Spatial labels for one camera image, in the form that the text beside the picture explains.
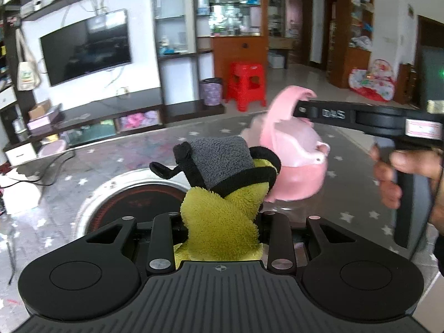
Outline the person's right hand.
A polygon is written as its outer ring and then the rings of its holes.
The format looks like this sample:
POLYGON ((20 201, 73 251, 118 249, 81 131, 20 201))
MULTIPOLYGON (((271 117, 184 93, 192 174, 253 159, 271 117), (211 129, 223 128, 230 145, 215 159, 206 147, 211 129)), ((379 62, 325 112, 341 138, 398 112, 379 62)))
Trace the person's right hand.
POLYGON ((380 159, 379 149, 374 146, 370 156, 375 161, 374 176, 379 182, 382 202, 388 208, 399 208, 403 194, 394 182, 397 171, 429 179, 433 192, 437 194, 429 223, 443 235, 443 154, 439 150, 396 150, 390 154, 390 163, 385 163, 380 159))

